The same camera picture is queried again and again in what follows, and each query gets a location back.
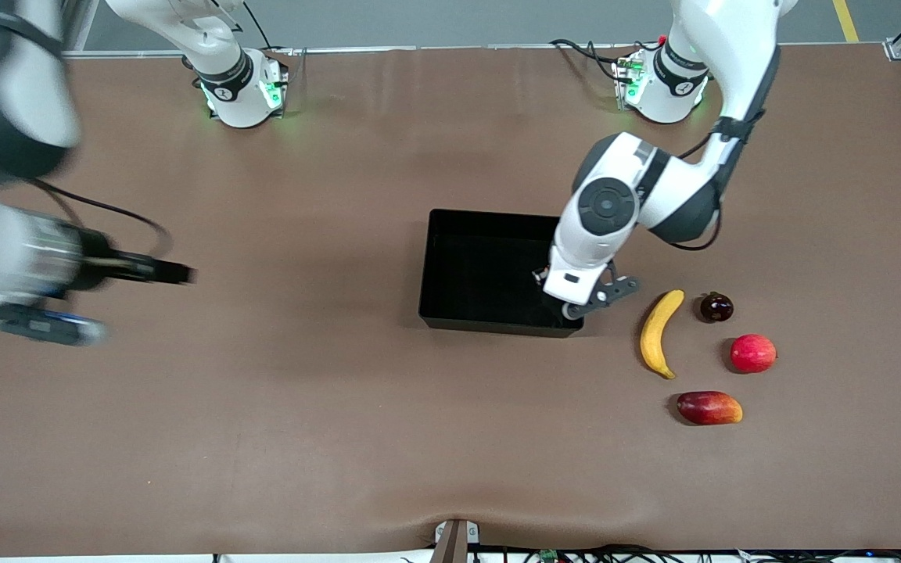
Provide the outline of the yellow banana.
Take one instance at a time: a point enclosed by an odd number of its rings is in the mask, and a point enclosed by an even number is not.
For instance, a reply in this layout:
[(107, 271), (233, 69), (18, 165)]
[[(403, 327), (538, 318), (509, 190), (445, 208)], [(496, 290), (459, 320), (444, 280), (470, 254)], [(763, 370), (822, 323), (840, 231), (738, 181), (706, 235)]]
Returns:
[(673, 289), (662, 295), (648, 311), (646, 321), (641, 326), (639, 339), (637, 339), (644, 364), (665, 380), (673, 380), (676, 375), (666, 361), (662, 338), (664, 338), (666, 325), (683, 306), (683, 303), (685, 303), (683, 289)]

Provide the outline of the black plastic box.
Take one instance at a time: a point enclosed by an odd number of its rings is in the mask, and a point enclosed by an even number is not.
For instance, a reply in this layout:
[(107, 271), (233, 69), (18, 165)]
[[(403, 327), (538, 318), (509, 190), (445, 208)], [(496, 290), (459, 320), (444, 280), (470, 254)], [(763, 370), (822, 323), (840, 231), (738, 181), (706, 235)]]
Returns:
[(548, 265), (555, 215), (433, 208), (418, 316), (435, 329), (564, 339), (583, 328), (535, 274)]

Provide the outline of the red apple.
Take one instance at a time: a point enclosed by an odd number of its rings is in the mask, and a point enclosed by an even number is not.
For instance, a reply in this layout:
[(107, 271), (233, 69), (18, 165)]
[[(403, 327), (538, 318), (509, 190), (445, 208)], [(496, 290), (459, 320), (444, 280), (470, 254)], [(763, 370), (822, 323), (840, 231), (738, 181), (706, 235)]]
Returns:
[(778, 350), (764, 335), (740, 335), (730, 344), (730, 364), (740, 373), (764, 373), (778, 360)]

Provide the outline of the dark purple plum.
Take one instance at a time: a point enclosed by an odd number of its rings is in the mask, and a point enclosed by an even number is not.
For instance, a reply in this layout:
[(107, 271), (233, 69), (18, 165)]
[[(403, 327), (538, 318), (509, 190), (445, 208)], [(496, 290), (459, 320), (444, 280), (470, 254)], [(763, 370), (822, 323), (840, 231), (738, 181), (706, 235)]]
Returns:
[(705, 323), (723, 323), (735, 314), (735, 304), (721, 292), (709, 292), (698, 303), (698, 316)]

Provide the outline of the red yellow mango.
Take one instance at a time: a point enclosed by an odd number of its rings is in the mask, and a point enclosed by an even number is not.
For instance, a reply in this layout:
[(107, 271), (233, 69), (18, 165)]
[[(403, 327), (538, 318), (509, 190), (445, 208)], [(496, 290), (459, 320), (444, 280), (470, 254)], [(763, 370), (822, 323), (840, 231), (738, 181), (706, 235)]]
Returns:
[(729, 393), (696, 391), (681, 393), (676, 399), (679, 415), (693, 425), (730, 425), (743, 420), (740, 403)]

